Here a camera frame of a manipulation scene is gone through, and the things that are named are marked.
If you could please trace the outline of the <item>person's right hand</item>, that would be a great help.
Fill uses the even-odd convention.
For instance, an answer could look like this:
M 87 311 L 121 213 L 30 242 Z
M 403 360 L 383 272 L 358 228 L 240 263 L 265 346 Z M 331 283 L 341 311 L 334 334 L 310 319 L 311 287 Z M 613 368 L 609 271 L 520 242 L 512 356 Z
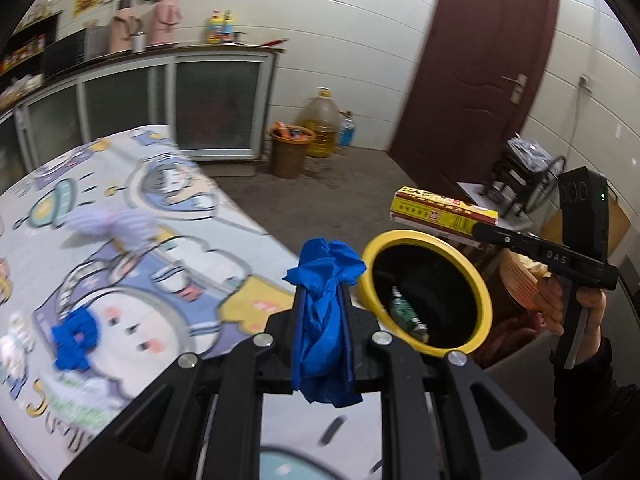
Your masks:
M 604 319 L 608 298 L 600 289 L 581 288 L 577 292 L 577 300 L 588 311 L 587 323 L 582 342 L 576 353 L 576 364 L 582 364 L 595 356 L 601 345 L 601 325 Z M 538 292 L 535 295 L 535 311 L 541 313 L 544 324 L 555 336 L 564 334 L 564 304 L 561 282 L 555 275 L 541 278 L 538 281 Z

